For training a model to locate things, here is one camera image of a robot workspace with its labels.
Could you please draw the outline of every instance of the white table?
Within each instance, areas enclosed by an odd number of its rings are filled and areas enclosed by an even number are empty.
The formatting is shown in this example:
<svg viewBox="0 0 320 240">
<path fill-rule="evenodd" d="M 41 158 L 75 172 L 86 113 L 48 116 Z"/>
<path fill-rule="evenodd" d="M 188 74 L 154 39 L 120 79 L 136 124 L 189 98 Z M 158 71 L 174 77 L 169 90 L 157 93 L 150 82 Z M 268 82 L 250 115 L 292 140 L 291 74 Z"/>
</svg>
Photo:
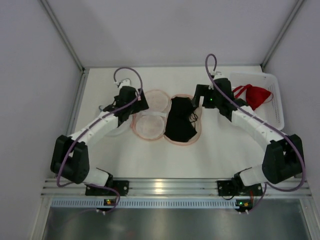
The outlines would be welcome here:
<svg viewBox="0 0 320 240">
<path fill-rule="evenodd" d="M 143 90 L 160 89 L 170 96 L 194 95 L 197 84 L 209 84 L 201 67 L 137 67 Z M 91 68 L 88 74 L 76 131 L 99 114 L 99 105 L 109 105 L 119 90 L 114 85 L 116 68 Z M 230 72 L 261 73 L 260 66 L 221 66 Z M 118 72 L 117 79 L 138 78 L 129 70 Z M 131 129 L 116 137 L 104 137 L 92 149 L 90 167 L 98 167 L 119 178 L 230 178 L 243 169 L 263 161 L 260 146 L 243 130 L 232 126 L 217 109 L 203 109 L 202 133 L 190 146 L 177 146 L 165 139 L 145 141 Z"/>
</svg>

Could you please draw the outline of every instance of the metal post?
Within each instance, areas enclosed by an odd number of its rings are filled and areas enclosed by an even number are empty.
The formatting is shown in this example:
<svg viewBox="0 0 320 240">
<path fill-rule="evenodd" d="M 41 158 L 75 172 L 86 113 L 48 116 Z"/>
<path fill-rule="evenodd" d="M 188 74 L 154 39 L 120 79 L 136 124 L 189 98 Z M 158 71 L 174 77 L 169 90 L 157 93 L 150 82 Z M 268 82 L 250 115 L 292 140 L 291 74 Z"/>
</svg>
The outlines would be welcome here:
<svg viewBox="0 0 320 240">
<path fill-rule="evenodd" d="M 288 18 L 286 19 L 284 25 L 282 26 L 279 34 L 277 35 L 276 39 L 274 40 L 272 46 L 270 47 L 269 51 L 267 52 L 266 56 L 264 57 L 264 60 L 261 64 L 262 71 L 264 71 L 265 67 L 267 66 L 269 60 L 277 50 L 279 43 L 284 38 L 285 34 L 287 33 L 289 27 L 292 25 L 293 20 L 296 18 L 299 10 L 301 9 L 303 3 L 306 0 L 297 0 L 292 11 L 290 12 Z"/>
<path fill-rule="evenodd" d="M 77 65 L 77 67 L 79 68 L 80 72 L 83 73 L 85 68 L 83 67 L 80 59 L 78 58 L 73 46 L 71 45 L 65 31 L 63 30 L 61 24 L 59 23 L 53 9 L 51 8 L 50 4 L 48 3 L 47 0 L 38 0 L 39 3 L 41 4 L 41 6 L 43 7 L 43 9 L 45 10 L 45 12 L 47 13 L 47 15 L 49 16 L 53 26 L 55 27 L 55 29 L 57 30 L 59 36 L 62 39 L 62 42 L 64 43 L 65 47 L 67 48 L 67 50 L 69 51 L 69 53 L 71 54 L 75 64 Z"/>
</svg>

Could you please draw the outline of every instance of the black fabric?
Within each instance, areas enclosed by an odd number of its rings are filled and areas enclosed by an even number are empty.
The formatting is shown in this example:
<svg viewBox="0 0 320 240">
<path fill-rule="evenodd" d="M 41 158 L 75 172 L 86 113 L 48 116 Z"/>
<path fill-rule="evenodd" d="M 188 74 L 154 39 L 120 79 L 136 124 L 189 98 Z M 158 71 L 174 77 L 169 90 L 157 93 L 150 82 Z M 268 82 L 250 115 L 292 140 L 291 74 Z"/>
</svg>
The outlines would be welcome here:
<svg viewBox="0 0 320 240">
<path fill-rule="evenodd" d="M 189 97 L 179 97 L 171 99 L 171 110 L 166 120 L 165 132 L 169 139 L 175 142 L 187 143 L 194 135 L 197 134 L 190 116 L 194 115 L 195 107 L 192 106 Z"/>
</svg>

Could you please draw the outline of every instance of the red fabric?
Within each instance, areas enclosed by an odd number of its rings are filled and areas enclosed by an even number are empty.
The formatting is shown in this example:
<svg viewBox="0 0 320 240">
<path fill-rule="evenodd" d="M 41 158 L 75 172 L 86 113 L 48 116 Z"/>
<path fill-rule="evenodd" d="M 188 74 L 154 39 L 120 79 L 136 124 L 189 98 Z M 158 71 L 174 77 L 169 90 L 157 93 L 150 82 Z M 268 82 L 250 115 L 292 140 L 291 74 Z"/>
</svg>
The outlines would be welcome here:
<svg viewBox="0 0 320 240">
<path fill-rule="evenodd" d="M 238 90 L 240 91 L 234 97 L 237 99 L 246 90 L 245 101 L 249 104 L 249 106 L 253 110 L 256 110 L 261 104 L 263 104 L 265 100 L 267 100 L 267 98 L 270 97 L 271 94 L 272 94 L 271 100 L 274 98 L 274 95 L 272 92 L 262 87 L 252 86 L 251 84 L 248 84 L 245 86 L 238 86 L 233 90 L 233 92 L 235 93 Z"/>
</svg>

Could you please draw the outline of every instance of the red strap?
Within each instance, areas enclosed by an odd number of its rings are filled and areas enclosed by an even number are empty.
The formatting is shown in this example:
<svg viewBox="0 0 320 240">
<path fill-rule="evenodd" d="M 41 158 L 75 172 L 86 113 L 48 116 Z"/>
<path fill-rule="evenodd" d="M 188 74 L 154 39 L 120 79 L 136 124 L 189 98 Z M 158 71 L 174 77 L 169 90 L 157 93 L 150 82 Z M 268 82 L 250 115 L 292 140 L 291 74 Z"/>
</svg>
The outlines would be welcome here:
<svg viewBox="0 0 320 240">
<path fill-rule="evenodd" d="M 252 87 L 252 85 L 251 84 L 247 84 L 247 85 L 245 85 L 245 86 L 238 86 L 238 87 L 236 87 L 232 92 L 234 93 L 234 92 L 236 92 L 236 91 L 238 91 L 239 89 L 241 89 L 239 92 L 238 92 L 238 94 L 237 95 L 235 95 L 234 97 L 237 99 L 245 90 L 247 90 L 248 88 L 250 88 L 250 87 Z"/>
</svg>

